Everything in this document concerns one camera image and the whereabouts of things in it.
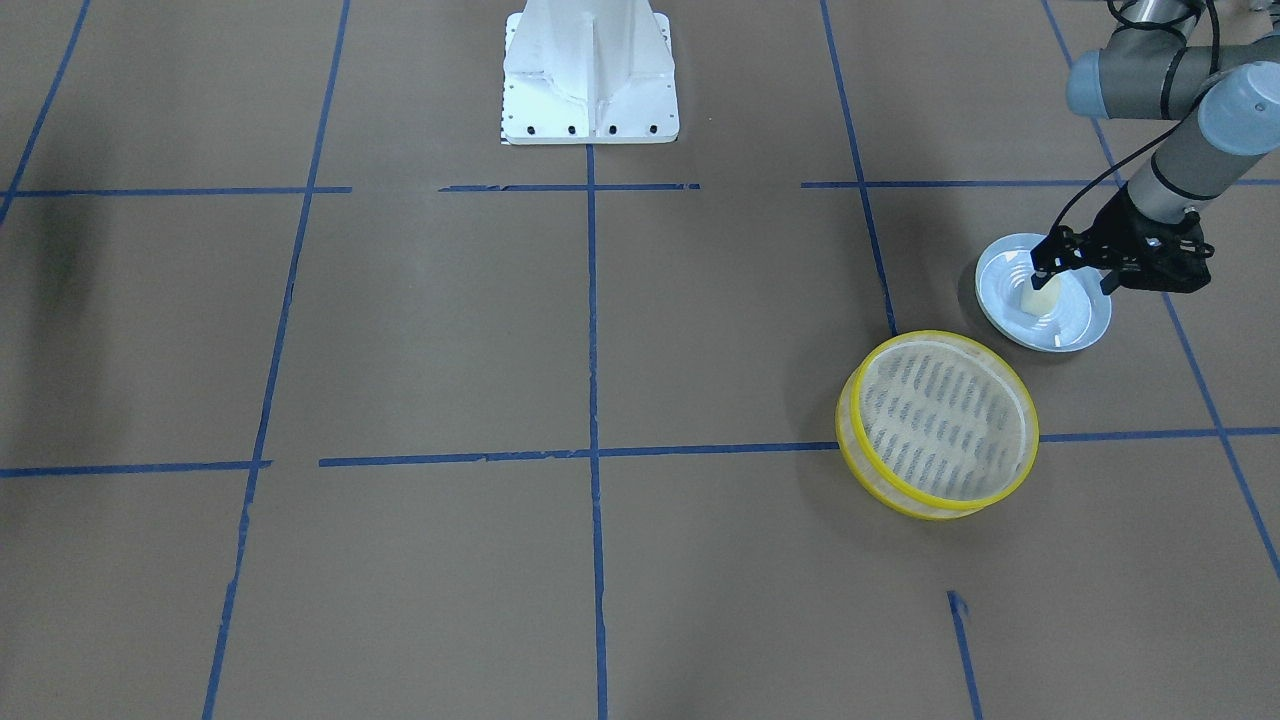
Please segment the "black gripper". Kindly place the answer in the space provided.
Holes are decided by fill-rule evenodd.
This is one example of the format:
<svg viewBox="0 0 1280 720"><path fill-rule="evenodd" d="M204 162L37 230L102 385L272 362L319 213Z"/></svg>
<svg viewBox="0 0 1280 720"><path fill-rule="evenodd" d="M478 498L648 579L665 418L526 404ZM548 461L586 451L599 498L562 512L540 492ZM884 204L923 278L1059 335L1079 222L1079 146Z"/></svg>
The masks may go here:
<svg viewBox="0 0 1280 720"><path fill-rule="evenodd" d="M1208 261L1213 255L1197 209L1179 208L1172 222L1161 222L1144 214L1125 187L1083 232L1050 229L1030 250L1030 287L1041 291L1055 277L1083 265L1101 272L1102 295L1119 288L1194 293L1211 282Z"/></svg>

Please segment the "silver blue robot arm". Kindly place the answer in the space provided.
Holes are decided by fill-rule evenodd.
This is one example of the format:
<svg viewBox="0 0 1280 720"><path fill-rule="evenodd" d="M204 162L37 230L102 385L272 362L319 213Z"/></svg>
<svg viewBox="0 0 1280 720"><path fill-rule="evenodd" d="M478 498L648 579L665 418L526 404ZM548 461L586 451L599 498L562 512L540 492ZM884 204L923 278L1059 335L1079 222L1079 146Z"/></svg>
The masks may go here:
<svg viewBox="0 0 1280 720"><path fill-rule="evenodd" d="M1210 283L1215 252L1204 209L1277 150L1277 31L1225 45L1211 1L1110 1L1107 10L1107 44L1071 67L1070 110L1170 128L1135 151L1143 167L1087 229L1053 220L1030 251L1029 286L1093 268L1103 293L1193 293Z"/></svg>

